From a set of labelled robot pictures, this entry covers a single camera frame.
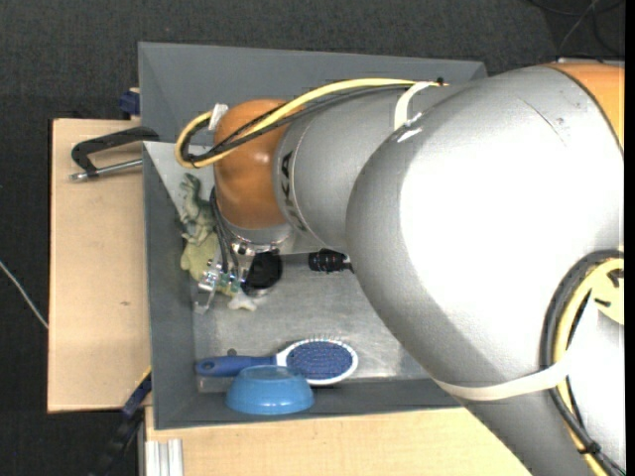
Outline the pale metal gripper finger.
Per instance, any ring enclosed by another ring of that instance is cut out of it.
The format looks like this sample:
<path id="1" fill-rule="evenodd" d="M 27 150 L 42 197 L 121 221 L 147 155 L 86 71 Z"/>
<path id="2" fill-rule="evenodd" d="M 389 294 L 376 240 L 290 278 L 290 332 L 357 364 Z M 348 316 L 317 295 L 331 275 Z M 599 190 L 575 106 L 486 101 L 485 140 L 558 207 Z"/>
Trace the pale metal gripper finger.
<path id="1" fill-rule="evenodd" d="M 218 262 L 209 261 L 206 268 L 200 275 L 193 295 L 193 311 L 205 314 L 211 307 L 222 272 L 222 265 Z"/>

